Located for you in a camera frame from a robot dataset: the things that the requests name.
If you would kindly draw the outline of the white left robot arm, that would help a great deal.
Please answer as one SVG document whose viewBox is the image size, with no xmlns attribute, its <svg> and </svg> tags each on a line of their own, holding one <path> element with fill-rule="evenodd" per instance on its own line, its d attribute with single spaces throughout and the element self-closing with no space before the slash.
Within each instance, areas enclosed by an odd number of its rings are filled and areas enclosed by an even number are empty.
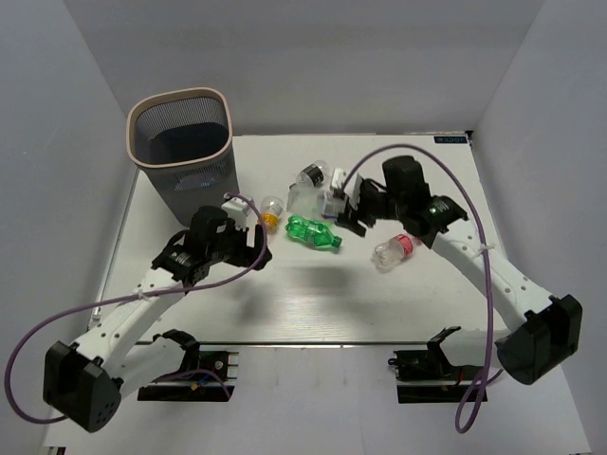
<svg viewBox="0 0 607 455">
<path fill-rule="evenodd" d="M 246 272 L 264 268 L 271 254 L 262 226 L 256 226 L 254 244 L 248 244 L 247 220 L 253 210 L 242 196 L 219 208 L 199 208 L 126 302 L 71 344 L 58 341 L 49 348 L 44 400 L 84 430 L 96 432 L 131 393 L 151 382 L 197 374 L 201 357 L 195 337 L 171 329 L 155 334 L 149 344 L 139 341 L 172 306 L 202 289 L 212 266 L 225 263 Z"/>
</svg>

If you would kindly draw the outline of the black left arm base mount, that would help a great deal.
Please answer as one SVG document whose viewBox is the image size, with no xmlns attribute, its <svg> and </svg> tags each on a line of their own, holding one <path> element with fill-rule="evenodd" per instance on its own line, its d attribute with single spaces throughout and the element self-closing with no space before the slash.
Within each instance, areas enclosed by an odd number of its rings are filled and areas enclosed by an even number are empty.
<svg viewBox="0 0 607 455">
<path fill-rule="evenodd" d="M 203 350 L 193 336 L 175 329 L 156 334 L 176 342 L 184 351 L 178 370 L 164 374 L 158 381 L 138 390 L 139 402 L 228 403 L 234 392 L 239 353 Z"/>
</svg>

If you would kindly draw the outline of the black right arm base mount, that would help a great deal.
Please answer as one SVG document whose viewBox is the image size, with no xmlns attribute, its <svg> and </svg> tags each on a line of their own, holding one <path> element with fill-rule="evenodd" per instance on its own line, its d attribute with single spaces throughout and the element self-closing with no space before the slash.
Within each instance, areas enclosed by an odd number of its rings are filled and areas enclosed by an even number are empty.
<svg viewBox="0 0 607 455">
<path fill-rule="evenodd" d="M 481 372 L 486 332 L 446 326 L 436 333 L 394 347 L 387 364 L 395 375 L 400 405 L 455 404 Z"/>
</svg>

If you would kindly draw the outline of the green plastic bottle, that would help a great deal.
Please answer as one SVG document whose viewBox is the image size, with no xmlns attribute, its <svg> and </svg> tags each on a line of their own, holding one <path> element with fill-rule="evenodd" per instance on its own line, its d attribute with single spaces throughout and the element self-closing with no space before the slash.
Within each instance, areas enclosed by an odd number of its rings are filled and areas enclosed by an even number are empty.
<svg viewBox="0 0 607 455">
<path fill-rule="evenodd" d="M 285 231 L 290 238 L 316 249 L 339 249 L 342 243 L 342 238 L 335 235 L 326 224 L 297 214 L 288 217 Z"/>
</svg>

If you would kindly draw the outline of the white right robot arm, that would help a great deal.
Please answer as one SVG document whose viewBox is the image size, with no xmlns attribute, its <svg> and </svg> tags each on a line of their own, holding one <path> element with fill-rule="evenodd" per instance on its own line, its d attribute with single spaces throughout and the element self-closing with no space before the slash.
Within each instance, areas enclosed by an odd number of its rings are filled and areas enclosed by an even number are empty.
<svg viewBox="0 0 607 455">
<path fill-rule="evenodd" d="M 349 173 L 331 186 L 338 226 L 364 236 L 378 220 L 398 221 L 482 294 L 490 294 L 509 331 L 495 342 L 497 359 L 518 382 L 535 383 L 577 351 L 582 307 L 573 296 L 554 296 L 487 246 L 468 211 L 431 193 L 413 157 L 390 158 L 382 170 L 384 184 Z"/>
</svg>

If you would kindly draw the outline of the clear bottle white cap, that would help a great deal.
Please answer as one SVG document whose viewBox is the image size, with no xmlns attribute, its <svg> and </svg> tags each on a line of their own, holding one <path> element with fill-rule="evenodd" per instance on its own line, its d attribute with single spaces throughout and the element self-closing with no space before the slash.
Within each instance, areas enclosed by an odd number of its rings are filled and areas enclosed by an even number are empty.
<svg viewBox="0 0 607 455">
<path fill-rule="evenodd" d="M 293 184 L 289 187 L 286 211 L 311 220 L 335 220 L 345 210 L 345 201 L 329 190 Z"/>
</svg>

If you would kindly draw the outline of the clear bottle red label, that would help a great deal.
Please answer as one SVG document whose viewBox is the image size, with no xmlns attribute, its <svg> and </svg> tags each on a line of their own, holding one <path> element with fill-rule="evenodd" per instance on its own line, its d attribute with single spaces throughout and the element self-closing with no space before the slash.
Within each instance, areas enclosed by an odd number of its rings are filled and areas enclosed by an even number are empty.
<svg viewBox="0 0 607 455">
<path fill-rule="evenodd" d="M 377 245 L 371 261 L 379 272 L 388 272 L 408 260 L 421 241 L 409 234 L 399 234 Z"/>
</svg>

